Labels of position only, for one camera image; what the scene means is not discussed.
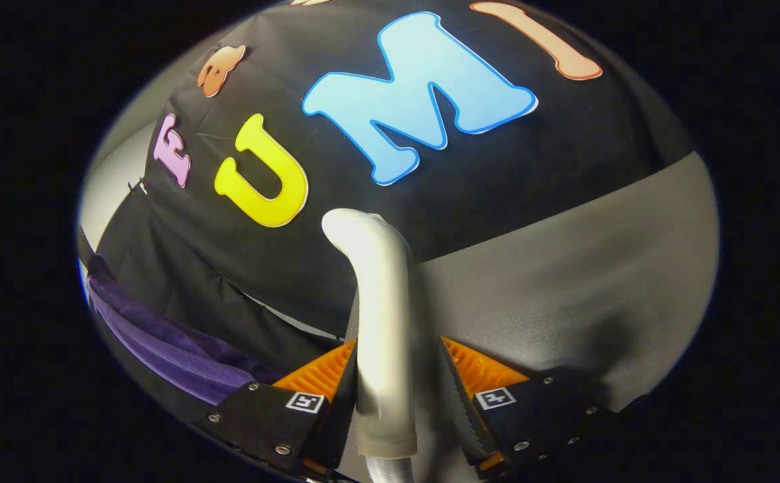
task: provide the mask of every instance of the gray surface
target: gray surface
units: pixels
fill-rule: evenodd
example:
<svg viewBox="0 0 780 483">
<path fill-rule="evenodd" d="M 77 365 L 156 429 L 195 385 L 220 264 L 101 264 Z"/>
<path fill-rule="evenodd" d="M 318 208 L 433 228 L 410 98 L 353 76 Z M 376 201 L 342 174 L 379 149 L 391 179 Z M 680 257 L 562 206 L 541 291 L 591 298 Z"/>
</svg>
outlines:
<svg viewBox="0 0 780 483">
<path fill-rule="evenodd" d="M 413 269 L 414 480 L 478 481 L 439 406 L 437 335 L 552 370 L 615 411 L 652 391 L 706 312 L 718 212 L 696 153 L 638 183 Z M 356 336 L 357 301 L 348 337 Z M 370 481 L 352 425 L 339 470 Z"/>
</svg>

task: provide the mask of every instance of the white curved pipe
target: white curved pipe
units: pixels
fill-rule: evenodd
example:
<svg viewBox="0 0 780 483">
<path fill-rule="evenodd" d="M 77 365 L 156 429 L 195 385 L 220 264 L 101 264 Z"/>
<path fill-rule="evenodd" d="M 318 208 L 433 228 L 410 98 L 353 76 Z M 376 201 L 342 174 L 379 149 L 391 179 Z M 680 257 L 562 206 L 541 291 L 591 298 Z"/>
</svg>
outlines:
<svg viewBox="0 0 780 483">
<path fill-rule="evenodd" d="M 357 450 L 371 458 L 416 453 L 410 370 L 409 246 L 378 215 L 337 209 L 321 227 L 357 277 Z"/>
</svg>

